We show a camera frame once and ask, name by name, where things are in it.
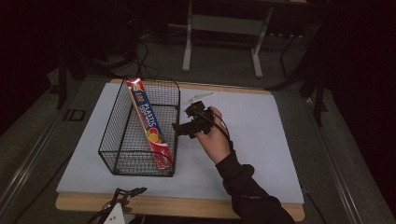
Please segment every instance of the black wire mesh basket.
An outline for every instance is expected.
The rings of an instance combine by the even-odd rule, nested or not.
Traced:
[[[143,84],[173,158],[151,150],[126,80],[120,85],[98,152],[113,175],[173,176],[177,135],[172,123],[178,124],[180,90],[174,81],[145,79]],[[171,165],[159,169],[156,161],[159,156]]]

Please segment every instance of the wire basket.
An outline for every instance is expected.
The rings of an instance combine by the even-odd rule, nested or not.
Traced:
[[[176,169],[177,135],[172,123],[178,123],[180,115],[180,90],[174,81],[147,79],[143,80],[143,84],[173,160],[151,151],[126,80],[120,85],[99,147],[99,155],[113,175],[173,176]],[[164,156],[172,166],[160,170],[155,160],[158,155]]]

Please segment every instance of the dark background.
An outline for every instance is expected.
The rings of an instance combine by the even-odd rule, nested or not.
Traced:
[[[110,49],[122,52],[109,46],[106,34],[116,33],[127,20],[121,8],[123,4],[113,3],[110,7],[106,1],[92,0],[92,3],[73,0],[0,3],[0,134],[50,88],[47,73],[58,66],[56,35],[64,36],[90,57],[105,59]],[[197,10],[210,13],[212,4],[203,1]],[[335,1],[334,6],[336,9],[326,18],[319,16],[322,13],[318,9],[299,10],[299,14],[297,7],[285,7],[283,13],[274,14],[269,32],[295,34],[299,32],[296,27],[300,22],[324,20],[303,57],[303,70],[314,66],[313,69],[326,73],[326,87],[332,91],[395,216],[395,6],[385,1],[355,0]],[[98,22],[97,13],[106,14],[104,8],[111,10],[100,17],[106,20]],[[145,1],[141,9],[140,19],[163,37],[166,24],[186,22],[187,1],[184,0]],[[236,9],[225,8],[224,13],[240,17],[261,15],[257,8],[255,12]]]

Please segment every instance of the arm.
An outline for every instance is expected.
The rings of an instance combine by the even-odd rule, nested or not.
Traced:
[[[210,109],[216,115],[215,123],[225,131],[221,124],[221,113],[215,107]],[[214,126],[210,133],[196,133],[195,136],[216,164],[224,188],[232,196],[233,210],[241,217],[242,223],[294,223],[279,200],[268,195],[252,178],[253,166],[239,163],[235,151],[230,149],[228,140],[218,128]]]

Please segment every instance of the person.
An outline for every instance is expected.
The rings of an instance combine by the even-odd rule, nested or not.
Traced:
[[[208,134],[196,133],[207,156],[215,163],[223,186],[232,197],[233,211],[240,220],[221,220],[194,217],[136,217],[130,224],[198,224],[198,223],[243,223],[243,224],[290,224],[293,218],[282,208],[280,201],[270,196],[252,178],[254,168],[240,164],[236,152],[230,148],[229,139],[224,132],[221,113],[215,107],[209,107],[215,114],[214,125]]]

